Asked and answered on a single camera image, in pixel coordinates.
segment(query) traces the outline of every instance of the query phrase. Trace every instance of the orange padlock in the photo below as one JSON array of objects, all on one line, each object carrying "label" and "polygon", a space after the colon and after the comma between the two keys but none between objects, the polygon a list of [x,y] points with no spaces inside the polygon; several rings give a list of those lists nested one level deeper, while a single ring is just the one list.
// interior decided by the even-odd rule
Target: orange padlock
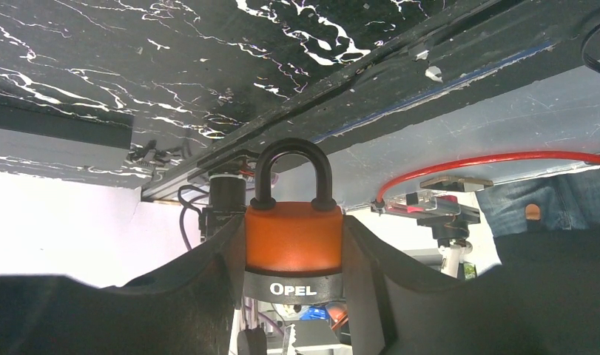
[{"label": "orange padlock", "polygon": [[[277,202],[271,170],[287,154],[308,158],[315,168],[312,202]],[[343,214],[332,199],[332,171],[317,145],[296,138],[273,143],[256,165],[256,197],[245,214],[244,293],[265,302],[316,304],[342,297]]]}]

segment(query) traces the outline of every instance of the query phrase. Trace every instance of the red wire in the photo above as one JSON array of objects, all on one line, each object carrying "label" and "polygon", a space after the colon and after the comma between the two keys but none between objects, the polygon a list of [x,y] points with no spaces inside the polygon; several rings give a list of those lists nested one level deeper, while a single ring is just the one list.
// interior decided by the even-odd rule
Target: red wire
[{"label": "red wire", "polygon": [[331,329],[333,331],[336,331],[338,328],[341,328],[347,322],[348,322],[348,312],[343,311],[343,313],[341,313],[341,318],[339,318],[339,320],[332,325]]},{"label": "red wire", "polygon": [[376,202],[382,202],[382,197],[385,192],[390,188],[403,183],[407,180],[419,178],[421,176],[434,174],[436,172],[444,172],[445,170],[463,168],[466,166],[476,166],[489,163],[500,163],[502,161],[513,161],[513,160],[531,160],[531,159],[563,159],[563,160],[580,160],[585,163],[591,163],[600,165],[600,155],[589,154],[589,153],[577,153],[577,152],[519,152],[519,153],[507,153],[507,154],[496,154],[486,155],[483,157],[462,159],[457,161],[451,161],[449,163],[442,163],[438,165],[429,166],[424,169],[409,172],[408,174],[400,175],[385,185],[382,185],[376,195]]}]

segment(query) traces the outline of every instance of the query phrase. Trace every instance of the padlock shackle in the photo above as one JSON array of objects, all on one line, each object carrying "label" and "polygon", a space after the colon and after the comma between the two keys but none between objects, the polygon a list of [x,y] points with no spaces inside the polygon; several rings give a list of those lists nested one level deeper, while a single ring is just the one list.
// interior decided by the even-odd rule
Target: padlock shackle
[{"label": "padlock shackle", "polygon": [[256,163],[256,197],[250,201],[254,209],[273,209],[272,167],[284,155],[302,155],[315,168],[317,197],[311,202],[318,211],[331,211],[337,206],[332,199],[332,170],[326,154],[314,143],[299,138],[286,138],[265,148]]}]

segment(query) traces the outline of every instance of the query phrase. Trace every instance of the black cable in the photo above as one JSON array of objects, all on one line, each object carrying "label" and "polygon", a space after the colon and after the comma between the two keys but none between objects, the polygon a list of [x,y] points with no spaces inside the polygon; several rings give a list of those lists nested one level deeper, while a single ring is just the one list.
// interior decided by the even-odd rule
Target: black cable
[{"label": "black cable", "polygon": [[600,62],[597,61],[594,57],[592,57],[591,55],[587,54],[587,52],[585,52],[585,49],[587,48],[587,45],[590,43],[591,39],[593,38],[593,36],[596,35],[596,33],[600,32],[600,24],[596,27],[594,27],[586,36],[585,39],[583,40],[583,43],[581,44],[581,57],[583,58],[583,63],[585,63],[585,66],[590,68],[591,70],[597,72],[600,74]]},{"label": "black cable", "polygon": [[[185,190],[201,192],[202,195],[194,197],[189,201],[186,201],[186,200],[184,200],[184,197],[182,197],[182,192]],[[180,201],[180,204],[182,205],[182,211],[180,212],[180,220],[179,220],[180,233],[182,234],[182,240],[184,241],[186,250],[189,250],[189,251],[193,250],[193,247],[191,247],[191,243],[189,242],[189,237],[186,235],[186,228],[184,227],[184,216],[186,215],[186,210],[190,209],[192,211],[195,211],[198,213],[198,217],[201,217],[201,210],[199,208],[193,206],[193,203],[197,200],[201,200],[208,196],[209,196],[209,193],[207,191],[204,191],[195,186],[185,185],[185,186],[181,186],[178,189],[178,200]]]},{"label": "black cable", "polygon": [[276,314],[279,316],[280,320],[282,320],[282,326],[284,328],[286,328],[286,321],[284,320],[284,317],[282,317],[282,314],[280,314],[280,312],[278,312],[278,310],[276,309],[276,306],[273,303],[269,303],[269,304],[272,305],[274,312],[276,312]]}]

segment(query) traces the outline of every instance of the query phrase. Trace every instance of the white wall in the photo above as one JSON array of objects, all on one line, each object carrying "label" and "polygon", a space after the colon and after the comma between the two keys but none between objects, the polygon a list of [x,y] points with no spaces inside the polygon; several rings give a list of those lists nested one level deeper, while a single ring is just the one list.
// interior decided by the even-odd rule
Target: white wall
[{"label": "white wall", "polygon": [[[0,172],[0,274],[67,274],[123,285],[186,252],[179,206],[139,192]],[[191,244],[196,215],[187,213]]]}]

